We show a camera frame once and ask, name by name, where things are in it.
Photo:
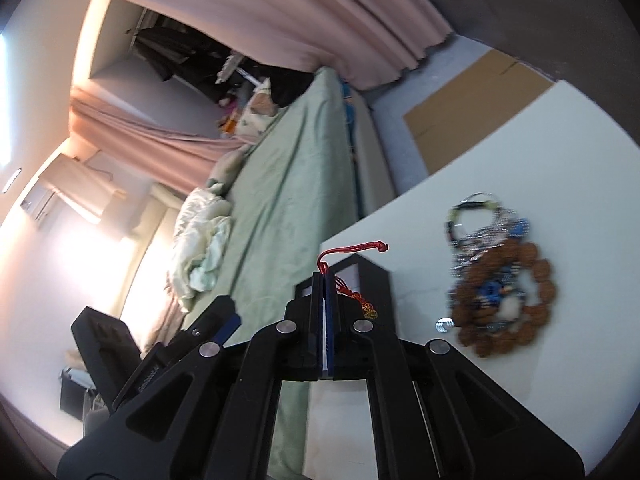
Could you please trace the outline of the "red cord charm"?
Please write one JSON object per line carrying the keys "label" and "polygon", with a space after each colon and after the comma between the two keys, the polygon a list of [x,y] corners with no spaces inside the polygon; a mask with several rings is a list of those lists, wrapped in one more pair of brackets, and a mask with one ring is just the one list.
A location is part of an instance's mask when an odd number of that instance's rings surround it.
{"label": "red cord charm", "polygon": [[[330,266],[326,262],[326,257],[329,255],[357,255],[360,252],[367,252],[368,250],[374,250],[382,254],[390,249],[382,240],[372,240],[372,242],[363,242],[359,244],[346,245],[340,247],[333,247],[326,250],[322,250],[316,260],[317,270],[323,276],[329,275]],[[338,294],[356,300],[360,305],[360,309],[363,317],[368,321],[374,321],[378,318],[378,310],[372,304],[370,300],[367,300],[363,296],[360,290],[359,278],[345,278],[341,273],[334,275],[335,290]]]}

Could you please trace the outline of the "white shell pendant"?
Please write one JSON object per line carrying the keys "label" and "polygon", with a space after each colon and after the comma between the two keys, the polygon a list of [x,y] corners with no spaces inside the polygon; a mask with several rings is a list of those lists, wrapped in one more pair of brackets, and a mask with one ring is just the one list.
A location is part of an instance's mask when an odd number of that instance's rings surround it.
{"label": "white shell pendant", "polygon": [[523,303],[519,296],[506,296],[500,301],[498,318],[504,322],[514,322],[520,317],[522,307]]}

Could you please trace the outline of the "black square jewelry box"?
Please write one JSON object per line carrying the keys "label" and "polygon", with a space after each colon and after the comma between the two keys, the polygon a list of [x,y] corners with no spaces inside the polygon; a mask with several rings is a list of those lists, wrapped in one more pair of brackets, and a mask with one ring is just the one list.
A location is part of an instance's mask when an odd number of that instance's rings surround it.
{"label": "black square jewelry box", "polygon": [[[392,281],[390,280],[390,272],[378,266],[370,259],[362,255],[349,255],[347,258],[331,264],[330,271],[333,274],[341,273],[345,278],[359,278],[360,290],[378,310],[378,318],[374,321],[366,320],[361,312],[360,305],[356,300],[340,295],[341,299],[341,315],[342,315],[342,344],[356,334],[354,324],[357,322],[370,322],[375,328],[384,328],[391,333],[395,333],[396,320],[395,308],[392,295]],[[311,274],[310,278],[306,278],[295,286],[294,298],[286,305],[285,318],[294,321],[299,328],[308,332],[309,324],[309,294],[311,291]],[[324,293],[326,292],[326,277],[323,278],[323,342],[326,342],[326,300]]]}

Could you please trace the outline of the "cream padded headboard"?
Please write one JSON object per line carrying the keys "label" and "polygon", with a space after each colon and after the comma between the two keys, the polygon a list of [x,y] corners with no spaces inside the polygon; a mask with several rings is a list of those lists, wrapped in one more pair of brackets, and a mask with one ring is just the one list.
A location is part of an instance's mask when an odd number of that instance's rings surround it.
{"label": "cream padded headboard", "polygon": [[182,203],[168,188],[153,184],[140,223],[130,236],[136,246],[116,316],[127,325],[142,351],[157,340],[170,310],[167,272]]}

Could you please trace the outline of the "green bed blanket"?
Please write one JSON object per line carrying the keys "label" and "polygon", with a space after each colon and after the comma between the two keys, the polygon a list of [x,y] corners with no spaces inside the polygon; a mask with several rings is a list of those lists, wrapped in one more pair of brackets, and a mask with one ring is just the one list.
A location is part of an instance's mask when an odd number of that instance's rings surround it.
{"label": "green bed blanket", "polygon": [[217,296],[242,318],[247,341],[282,320],[297,284],[316,270],[320,245],[357,220],[343,85],[323,67],[250,151],[230,188],[232,229],[217,283],[194,300],[191,325]]}

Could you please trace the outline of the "cream crumpled duvet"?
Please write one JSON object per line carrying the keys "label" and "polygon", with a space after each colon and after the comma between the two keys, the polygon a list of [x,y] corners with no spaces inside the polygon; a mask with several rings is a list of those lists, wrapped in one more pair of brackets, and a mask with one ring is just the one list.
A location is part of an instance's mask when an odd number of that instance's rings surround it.
{"label": "cream crumpled duvet", "polygon": [[193,309],[196,297],[210,292],[232,230],[232,203],[222,193],[224,184],[194,188],[175,223],[169,256],[168,284],[182,312]]}

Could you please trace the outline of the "grey green pillow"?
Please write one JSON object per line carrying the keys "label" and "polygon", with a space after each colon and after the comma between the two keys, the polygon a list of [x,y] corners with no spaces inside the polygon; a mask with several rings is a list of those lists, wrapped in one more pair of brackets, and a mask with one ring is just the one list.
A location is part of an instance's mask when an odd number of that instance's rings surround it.
{"label": "grey green pillow", "polygon": [[222,155],[208,176],[206,188],[213,188],[220,184],[221,189],[227,192],[238,177],[251,148],[250,145],[243,145],[237,150]]}

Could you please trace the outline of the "pink curtain left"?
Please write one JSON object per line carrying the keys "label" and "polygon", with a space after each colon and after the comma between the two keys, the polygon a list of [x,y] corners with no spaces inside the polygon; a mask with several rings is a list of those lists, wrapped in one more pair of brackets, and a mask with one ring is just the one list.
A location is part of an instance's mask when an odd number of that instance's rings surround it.
{"label": "pink curtain left", "polygon": [[183,194],[202,186],[216,163],[250,144],[165,129],[93,94],[70,92],[70,132],[99,151]]}

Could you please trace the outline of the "pink curtain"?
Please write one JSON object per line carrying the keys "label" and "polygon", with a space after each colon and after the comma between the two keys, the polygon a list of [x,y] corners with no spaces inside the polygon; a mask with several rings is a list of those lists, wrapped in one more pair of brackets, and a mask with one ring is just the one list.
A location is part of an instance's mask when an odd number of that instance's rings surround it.
{"label": "pink curtain", "polygon": [[397,80],[452,33],[430,0],[129,1],[265,65],[331,67],[358,90]]}
{"label": "pink curtain", "polygon": [[70,92],[70,132],[99,151],[183,194],[202,186],[216,163],[250,144],[165,129],[93,94]]}

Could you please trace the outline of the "patterned cream pillow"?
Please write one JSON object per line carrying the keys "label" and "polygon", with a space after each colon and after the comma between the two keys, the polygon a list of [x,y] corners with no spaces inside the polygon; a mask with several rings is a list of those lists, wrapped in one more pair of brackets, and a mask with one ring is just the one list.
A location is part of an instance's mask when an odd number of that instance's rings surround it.
{"label": "patterned cream pillow", "polygon": [[243,108],[234,135],[247,143],[256,143],[276,119],[279,107],[272,102],[269,86],[257,88]]}

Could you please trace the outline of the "black clothing pile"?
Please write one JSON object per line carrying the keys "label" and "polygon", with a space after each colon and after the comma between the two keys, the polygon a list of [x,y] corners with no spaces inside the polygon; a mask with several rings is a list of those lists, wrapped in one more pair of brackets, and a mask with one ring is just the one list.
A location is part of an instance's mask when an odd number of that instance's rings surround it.
{"label": "black clothing pile", "polygon": [[283,67],[270,67],[270,96],[277,107],[291,105],[302,96],[314,81],[314,73],[300,72]]}

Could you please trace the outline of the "flat brown cardboard sheet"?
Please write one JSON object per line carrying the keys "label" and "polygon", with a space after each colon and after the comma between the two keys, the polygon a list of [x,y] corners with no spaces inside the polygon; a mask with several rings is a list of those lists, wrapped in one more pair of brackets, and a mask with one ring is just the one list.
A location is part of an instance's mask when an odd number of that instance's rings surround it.
{"label": "flat brown cardboard sheet", "polygon": [[474,148],[552,86],[492,49],[404,116],[429,174]]}

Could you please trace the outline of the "pink curtain right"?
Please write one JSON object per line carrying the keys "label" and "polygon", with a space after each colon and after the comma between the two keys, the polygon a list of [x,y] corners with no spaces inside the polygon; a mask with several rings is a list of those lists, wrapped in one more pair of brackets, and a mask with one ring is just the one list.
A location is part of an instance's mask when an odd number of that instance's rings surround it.
{"label": "pink curtain right", "polygon": [[358,90],[397,80],[452,33],[430,0],[129,1],[265,65],[331,67]]}

